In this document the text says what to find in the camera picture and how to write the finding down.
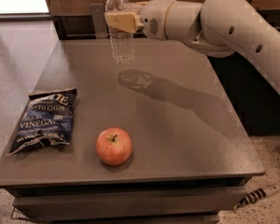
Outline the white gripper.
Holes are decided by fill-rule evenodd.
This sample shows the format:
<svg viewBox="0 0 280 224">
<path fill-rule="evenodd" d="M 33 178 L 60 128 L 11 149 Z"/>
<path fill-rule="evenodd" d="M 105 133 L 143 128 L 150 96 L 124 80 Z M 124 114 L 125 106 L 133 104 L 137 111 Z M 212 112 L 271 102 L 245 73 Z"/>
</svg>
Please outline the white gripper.
<svg viewBox="0 0 280 224">
<path fill-rule="evenodd" d="M 151 0 L 149 2 L 130 3 L 132 11 L 109 11 L 105 13 L 108 26 L 123 32 L 135 34 L 143 28 L 143 33 L 148 38 L 166 40 L 165 20 L 169 7 L 174 0 Z"/>
</svg>

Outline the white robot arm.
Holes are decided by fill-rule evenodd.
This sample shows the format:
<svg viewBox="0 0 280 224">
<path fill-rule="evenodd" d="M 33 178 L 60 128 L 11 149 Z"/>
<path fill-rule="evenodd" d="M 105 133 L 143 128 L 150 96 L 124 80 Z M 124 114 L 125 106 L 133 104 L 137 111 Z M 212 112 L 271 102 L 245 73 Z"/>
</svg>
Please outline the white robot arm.
<svg viewBox="0 0 280 224">
<path fill-rule="evenodd" d="M 106 23 L 131 34 L 178 41 L 202 54 L 223 58 L 241 54 L 280 95 L 280 32 L 246 0 L 202 3 L 151 0 L 107 11 Z"/>
</svg>

